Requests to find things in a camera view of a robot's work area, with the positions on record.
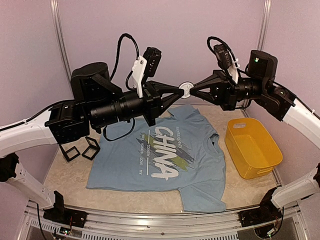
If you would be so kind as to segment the blue brooch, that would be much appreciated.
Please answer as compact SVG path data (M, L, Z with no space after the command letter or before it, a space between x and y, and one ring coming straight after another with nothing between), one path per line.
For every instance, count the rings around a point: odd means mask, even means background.
M194 87L192 82L186 81L179 85L179 89L183 90L183 95L181 96L182 99L188 99L191 97L191 89Z

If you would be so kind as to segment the light blue printed t-shirt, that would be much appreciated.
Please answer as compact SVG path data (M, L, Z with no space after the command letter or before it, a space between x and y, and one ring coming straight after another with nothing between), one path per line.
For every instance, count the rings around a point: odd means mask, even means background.
M219 134L197 108L170 108L168 117L134 129L118 122L100 138L88 189L126 192L177 190L186 212L222 212L226 161Z

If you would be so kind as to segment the black brooch case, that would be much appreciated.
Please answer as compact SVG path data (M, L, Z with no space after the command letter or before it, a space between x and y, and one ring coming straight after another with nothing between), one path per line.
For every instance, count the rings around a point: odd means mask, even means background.
M72 146L69 149L65 149L61 144L59 145L60 151L64 157L64 159L66 160L67 163L73 161L74 159L76 159L77 157L79 157L81 154L79 152L79 150L75 147Z
M86 136L85 140L88 143L88 147L84 150L81 156L92 161L100 152L101 148L96 139Z

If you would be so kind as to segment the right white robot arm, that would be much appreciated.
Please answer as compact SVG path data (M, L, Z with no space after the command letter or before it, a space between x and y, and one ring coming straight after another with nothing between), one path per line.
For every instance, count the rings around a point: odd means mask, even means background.
M243 100L256 102L278 121L296 129L315 146L320 144L320 118L302 100L275 82L278 60L269 53L252 50L245 70L231 48L221 39L209 46L218 69L196 83L190 94L224 111L233 111ZM235 119L227 125L225 144L244 179L271 172L283 159L280 149L262 124L255 119Z

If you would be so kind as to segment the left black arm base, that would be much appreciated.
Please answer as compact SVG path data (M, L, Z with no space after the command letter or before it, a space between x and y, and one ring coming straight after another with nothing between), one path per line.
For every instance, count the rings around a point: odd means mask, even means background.
M53 207L44 210L43 218L70 227L84 228L88 213L66 208L63 195L56 190L53 193L55 197Z

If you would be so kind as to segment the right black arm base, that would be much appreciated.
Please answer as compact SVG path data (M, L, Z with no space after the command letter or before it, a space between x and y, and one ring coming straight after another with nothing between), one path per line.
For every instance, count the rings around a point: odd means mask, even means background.
M277 188L274 187L268 190L257 208L242 210L238 213L242 227L259 225L283 218L282 210L279 207L276 207L271 201L272 194L276 189Z

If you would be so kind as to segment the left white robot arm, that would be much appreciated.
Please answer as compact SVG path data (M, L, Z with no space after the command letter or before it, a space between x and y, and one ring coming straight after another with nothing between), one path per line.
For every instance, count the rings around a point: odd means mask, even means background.
M70 218L63 196L44 187L27 173L17 153L43 145L63 145L98 134L122 121L133 123L143 116L149 126L184 95L176 86L152 80L162 53L148 47L137 54L129 77L135 88L123 91L112 82L114 71L104 62L93 62L75 69L70 78L73 99L53 103L30 118L0 129L0 180L8 183L63 223Z

